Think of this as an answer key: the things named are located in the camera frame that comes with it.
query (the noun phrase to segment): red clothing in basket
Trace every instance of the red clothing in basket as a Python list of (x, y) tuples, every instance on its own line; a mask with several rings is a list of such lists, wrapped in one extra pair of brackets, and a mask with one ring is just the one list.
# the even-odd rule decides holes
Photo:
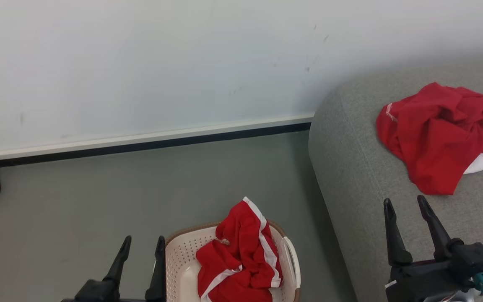
[(282, 272), (270, 226), (247, 197), (236, 204), (196, 253), (202, 268), (197, 291), (203, 302), (272, 302)]
[(483, 170), (483, 94), (467, 88), (432, 83), (385, 105), (377, 132), (425, 194), (452, 195), (464, 173)]

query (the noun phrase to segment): gray fabric upholstery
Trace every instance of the gray fabric upholstery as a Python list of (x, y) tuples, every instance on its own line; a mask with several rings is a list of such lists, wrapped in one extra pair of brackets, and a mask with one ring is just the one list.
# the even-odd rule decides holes
[[(380, 143), (382, 107), (439, 82), (483, 93), (483, 61), (374, 75), (337, 87), (316, 112), (309, 152), (359, 302), (385, 302), (389, 279), (383, 199), (391, 198), (414, 260), (433, 258), (418, 210), (421, 192), (404, 163)], [(427, 196), (450, 237), (483, 243), (483, 172), (463, 176), (452, 196)]]

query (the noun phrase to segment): gray floor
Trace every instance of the gray floor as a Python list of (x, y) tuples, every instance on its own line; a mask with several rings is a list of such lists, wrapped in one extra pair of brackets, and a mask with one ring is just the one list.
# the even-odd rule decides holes
[(121, 296), (148, 288), (159, 235), (222, 220), (244, 196), (293, 241), (301, 301), (355, 301), (308, 132), (0, 169), (0, 302), (73, 297), (126, 235)]

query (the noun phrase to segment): white plastic basket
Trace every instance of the white plastic basket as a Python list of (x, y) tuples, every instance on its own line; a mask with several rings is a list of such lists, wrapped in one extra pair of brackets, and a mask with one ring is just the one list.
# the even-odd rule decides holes
[[(299, 302), (301, 271), (292, 242), (274, 222), (270, 223), (273, 242), (283, 273), (283, 283), (278, 289), (270, 289), (273, 302)], [(201, 266), (195, 253), (215, 239), (215, 228), (208, 224), (176, 232), (165, 241), (165, 271), (167, 302), (200, 302), (197, 293), (197, 275)]]

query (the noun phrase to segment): baseboard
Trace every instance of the baseboard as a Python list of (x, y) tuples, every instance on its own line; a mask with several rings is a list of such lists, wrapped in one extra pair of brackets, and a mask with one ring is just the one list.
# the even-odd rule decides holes
[(0, 151), (0, 167), (308, 130), (313, 115)]

